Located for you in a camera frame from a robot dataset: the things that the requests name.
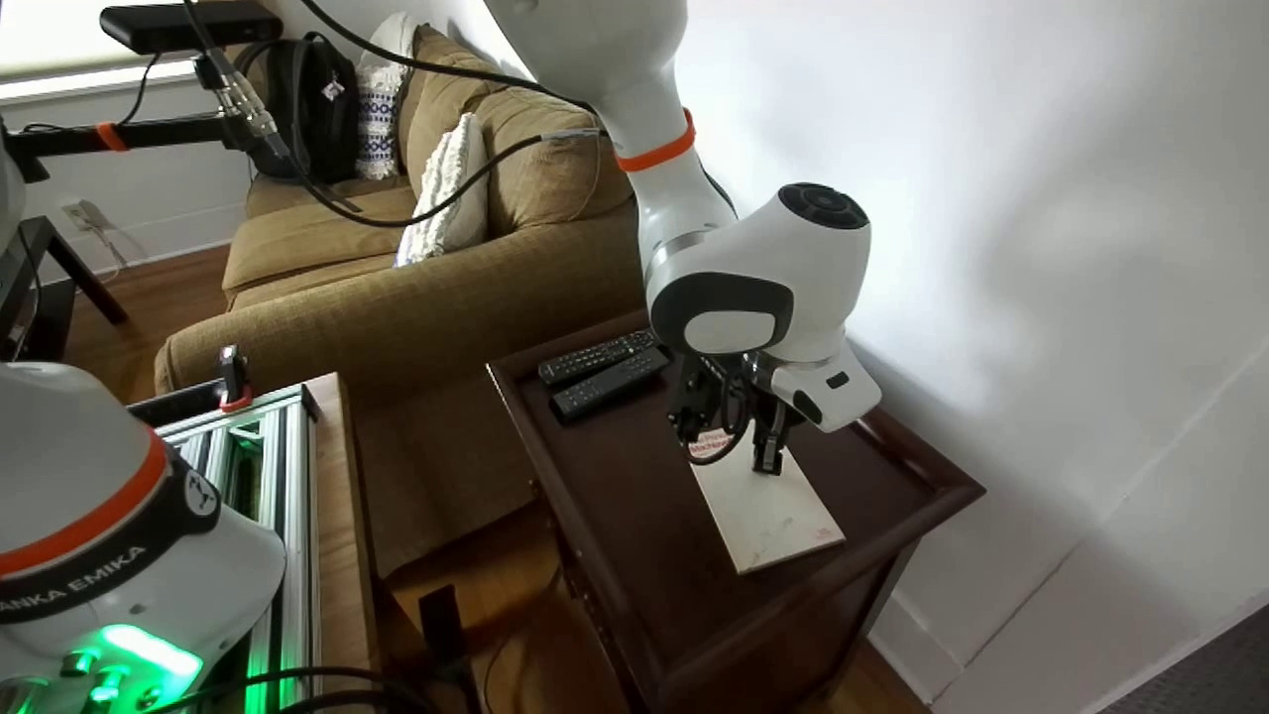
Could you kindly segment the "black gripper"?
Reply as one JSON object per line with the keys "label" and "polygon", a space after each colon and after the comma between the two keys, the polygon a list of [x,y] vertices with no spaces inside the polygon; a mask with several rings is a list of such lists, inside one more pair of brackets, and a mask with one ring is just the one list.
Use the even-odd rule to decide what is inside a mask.
{"label": "black gripper", "polygon": [[731,455],[754,438],[754,471],[776,477],[796,413],[773,392],[773,361],[758,353],[677,361],[672,430],[691,455]]}

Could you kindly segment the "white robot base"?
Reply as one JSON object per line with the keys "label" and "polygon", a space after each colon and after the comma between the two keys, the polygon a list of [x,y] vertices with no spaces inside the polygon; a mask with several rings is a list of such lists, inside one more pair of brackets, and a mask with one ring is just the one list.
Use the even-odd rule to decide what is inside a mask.
{"label": "white robot base", "polygon": [[217,499],[90,372],[0,365],[4,714],[147,714],[179,681],[150,656],[175,546]]}

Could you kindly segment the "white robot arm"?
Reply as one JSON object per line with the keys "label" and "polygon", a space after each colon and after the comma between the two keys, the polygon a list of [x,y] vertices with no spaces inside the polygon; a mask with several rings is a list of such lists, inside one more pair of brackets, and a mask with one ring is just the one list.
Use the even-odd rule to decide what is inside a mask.
{"label": "white robot arm", "polygon": [[754,467],[776,477],[796,419],[837,434],[875,407],[879,386],[844,339],[871,224],[822,181],[732,210],[674,83],[686,0],[484,3],[526,87],[583,105],[635,192],[648,321],[682,361],[677,442],[754,434]]}

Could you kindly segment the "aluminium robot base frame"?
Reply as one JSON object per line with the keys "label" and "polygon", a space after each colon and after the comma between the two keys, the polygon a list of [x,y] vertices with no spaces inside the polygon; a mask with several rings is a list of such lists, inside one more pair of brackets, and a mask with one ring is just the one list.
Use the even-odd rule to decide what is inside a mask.
{"label": "aluminium robot base frame", "polygon": [[315,696],[315,430],[306,386],[225,401],[222,386],[140,405],[209,485],[214,528],[175,546],[175,596],[150,608],[150,656],[179,681],[168,714],[280,714]]}

